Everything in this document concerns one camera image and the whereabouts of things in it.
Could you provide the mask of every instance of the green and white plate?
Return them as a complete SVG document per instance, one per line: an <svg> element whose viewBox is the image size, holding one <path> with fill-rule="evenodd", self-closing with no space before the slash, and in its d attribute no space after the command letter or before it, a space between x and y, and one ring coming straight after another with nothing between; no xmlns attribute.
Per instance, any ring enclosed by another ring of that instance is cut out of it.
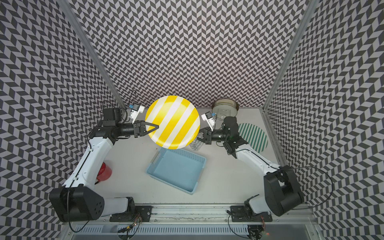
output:
<svg viewBox="0 0 384 240"><path fill-rule="evenodd" d="M265 132L256 125L240 123L239 134L257 152L264 151L268 146L268 138Z"/></svg>

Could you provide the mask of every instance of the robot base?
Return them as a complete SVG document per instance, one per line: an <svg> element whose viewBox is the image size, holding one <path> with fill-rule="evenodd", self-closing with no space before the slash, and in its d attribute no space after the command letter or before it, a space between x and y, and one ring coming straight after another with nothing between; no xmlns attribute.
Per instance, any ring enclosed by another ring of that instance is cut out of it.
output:
<svg viewBox="0 0 384 240"><path fill-rule="evenodd" d="M272 215L268 212L262 212L259 214L250 214L249 209L244 206L231 206L231 218L232 222L262 222L264 218L264 222L271 222Z"/></svg>
<svg viewBox="0 0 384 240"><path fill-rule="evenodd" d="M125 212L112 214L110 222L133 222L136 216L140 216L143 222L149 222L152 214L152 206L136 206L132 197L127 197L128 207Z"/></svg>

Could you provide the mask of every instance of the white arm segment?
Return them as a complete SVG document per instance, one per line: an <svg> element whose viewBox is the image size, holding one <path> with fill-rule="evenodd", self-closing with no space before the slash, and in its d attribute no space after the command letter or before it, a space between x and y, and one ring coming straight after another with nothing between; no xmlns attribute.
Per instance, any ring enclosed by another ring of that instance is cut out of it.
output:
<svg viewBox="0 0 384 240"><path fill-rule="evenodd" d="M258 175L265 176L268 172L275 172L279 169L279 165L275 164L256 152L249 144L240 145L236 149L236 157L245 162ZM249 205L255 213L270 212L264 192L249 200Z"/></svg>
<svg viewBox="0 0 384 240"><path fill-rule="evenodd" d="M280 165L261 156L249 144L243 144L236 148L236 157L245 162L260 176L265 176L268 172L275 172L280 168Z"/></svg>
<svg viewBox="0 0 384 240"><path fill-rule="evenodd" d="M215 123L216 123L215 120L214 120L214 118L213 118L213 116L214 116L215 114L212 113L212 114L210 115L210 118L209 118L209 119L207 118L207 115L206 115L206 114L210 114L210 112L204 113L203 115L201 115L201 118L203 119L203 121L207 121L209 127L211 128L211 131L213 131L213 130L214 130L214 125L215 125Z"/></svg>
<svg viewBox="0 0 384 240"><path fill-rule="evenodd" d="M77 187L83 184L91 190L94 189L97 174L113 144L109 138L103 137L94 137L89 142L92 148L88 145L79 164L64 182L64 187Z"/></svg>
<svg viewBox="0 0 384 240"><path fill-rule="evenodd" d="M97 174L113 144L109 138L103 137L94 137L89 142L92 148L87 147L79 164L64 182L63 187L77 187L83 184L91 190L94 189ZM125 197L104 198L104 210L101 216L125 212L127 206L128 199Z"/></svg>
<svg viewBox="0 0 384 240"><path fill-rule="evenodd" d="M144 109L145 109L144 106L140 106L139 109L138 109L137 111L134 110L134 109L131 110L131 113L130 113L130 115L129 115L129 118L132 119L132 122L135 122L135 121L136 121L137 116L139 115L139 113L144 112Z"/></svg>

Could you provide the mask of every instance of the black cable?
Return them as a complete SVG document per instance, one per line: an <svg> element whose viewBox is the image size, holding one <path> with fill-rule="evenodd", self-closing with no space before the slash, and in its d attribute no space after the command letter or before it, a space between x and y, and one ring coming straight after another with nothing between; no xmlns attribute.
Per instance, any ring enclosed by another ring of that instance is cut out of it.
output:
<svg viewBox="0 0 384 240"><path fill-rule="evenodd" d="M84 226L80 229L80 230L78 230L78 231L75 231L75 230L73 230L73 228L72 228L72 226L71 226L71 220L70 220L70 205L69 205L69 201L70 201L70 190L68 189L68 193L67 193L67 214L68 214L68 224L69 224L69 226L70 226L70 229L74 232L74 233L77 233L77 232L80 232L81 230L83 230L83 228L87 225L87 223L89 222L89 220L88 220L88 222L86 222L85 224L84 224Z"/></svg>
<svg viewBox="0 0 384 240"><path fill-rule="evenodd" d="M243 236L238 235L237 233L235 233L235 232L232 230L231 226L229 225L229 218L231 217L231 215L232 215L232 213L229 214L229 216L228 216L228 220L227 220L229 229L230 229L236 236L241 237L241 238L245 238L245 239L249 239L248 237L243 237Z"/></svg>
<svg viewBox="0 0 384 240"><path fill-rule="evenodd" d="M135 96L134 96L133 98L136 98L136 97L137 97L137 91L136 91L136 90L133 90L132 93L135 93Z"/></svg>
<svg viewBox="0 0 384 240"><path fill-rule="evenodd" d="M252 151L249 150L249 149L241 149L241 150L235 151L234 153L236 153L236 152L241 152L241 151L249 151L250 153L252 153L252 154L255 155L256 157L260 158L266 165L270 166L270 167L273 168L273 169L280 170L279 168L275 168L275 167L272 167L271 165L269 165L266 161L264 161L264 159L262 159L261 157L257 156L257 154L255 154L254 152L252 152Z"/></svg>
<svg viewBox="0 0 384 240"><path fill-rule="evenodd" d="M215 130L216 130L216 122L217 122L217 115L215 115L215 126L214 126L214 130L213 130L213 132L215 132Z"/></svg>
<svg viewBox="0 0 384 240"><path fill-rule="evenodd" d="M133 236L136 234L136 232L137 232L137 230L139 229L139 227L140 227L140 218L139 218L139 225L137 226L136 231L133 233L132 237L130 237L130 238L128 238L128 239L133 238Z"/></svg>
<svg viewBox="0 0 384 240"><path fill-rule="evenodd" d="M118 138L116 138L116 139L128 139L128 138L130 138L131 136L128 136L128 137L118 137Z"/></svg>
<svg viewBox="0 0 384 240"><path fill-rule="evenodd" d="M104 99L104 100L103 100L103 105L102 105L103 109L104 109L104 103L105 103L105 102L109 103L109 104L111 105L111 107L113 107L113 108L115 107L115 104L117 104L116 102L113 104L113 103L111 103L110 100L107 101L107 100Z"/></svg>
<svg viewBox="0 0 384 240"><path fill-rule="evenodd" d="M124 111L125 111L125 119L124 119L124 122L123 122L123 123L127 122L127 118L128 118L128 112L127 112L127 109L124 109Z"/></svg>
<svg viewBox="0 0 384 240"><path fill-rule="evenodd" d="M224 142L226 142L227 141L227 137L228 137L228 133L225 135L225 139L224 139Z"/></svg>
<svg viewBox="0 0 384 240"><path fill-rule="evenodd" d="M89 138L88 138L88 143L89 143L89 148L92 149L92 145L91 145L91 142L89 141Z"/></svg>
<svg viewBox="0 0 384 240"><path fill-rule="evenodd" d="M291 169L303 169L303 168L313 168L313 169L316 169L316 170L318 170L318 171L320 171L320 172L323 172L323 173L329 178L329 180L331 181L331 183L332 183L332 185L331 185L331 186L332 186L332 189L331 189L331 193L329 194L329 196L328 196L324 201L322 201L321 203L316 204L316 205L314 205L314 206L305 207L305 208L302 208L302 209L293 209L293 210L312 209L312 208L314 208L314 207L320 206L321 204L325 203L326 201L328 201L328 200L331 198L331 196L332 196L332 194L333 194L333 191L334 191L334 188L335 188L331 176L329 176L328 173L326 173L324 170L321 170L320 168L316 168L316 167L312 167L312 166L306 166L306 167L293 167L293 168L291 168Z"/></svg>
<svg viewBox="0 0 384 240"><path fill-rule="evenodd" d="M136 222L136 220L137 219L139 219L139 226L140 226L140 218L141 217L139 217L137 214L129 214L129 215L132 215L133 216L133 218L131 219L131 220L133 220L134 221L134 223ZM126 239L123 239L123 237L124 237L124 235L119 235L119 233L122 233L122 232L119 232L119 226L118 226L118 228L117 228L117 235L118 235L118 237L120 238L120 239L122 239L122 240L128 240L129 238L128 238L128 233L129 233L129 231L131 231L133 229L133 227L132 228L130 228L130 229L128 229L126 232L127 232L127 235L126 235Z"/></svg>

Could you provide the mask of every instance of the light blue plastic tray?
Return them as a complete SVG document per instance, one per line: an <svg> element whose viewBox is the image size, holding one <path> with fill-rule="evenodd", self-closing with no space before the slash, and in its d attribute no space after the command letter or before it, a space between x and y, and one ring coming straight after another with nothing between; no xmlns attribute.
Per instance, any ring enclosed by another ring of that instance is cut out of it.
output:
<svg viewBox="0 0 384 240"><path fill-rule="evenodd" d="M161 148L147 168L147 174L183 192L193 194L207 159L183 149Z"/></svg>

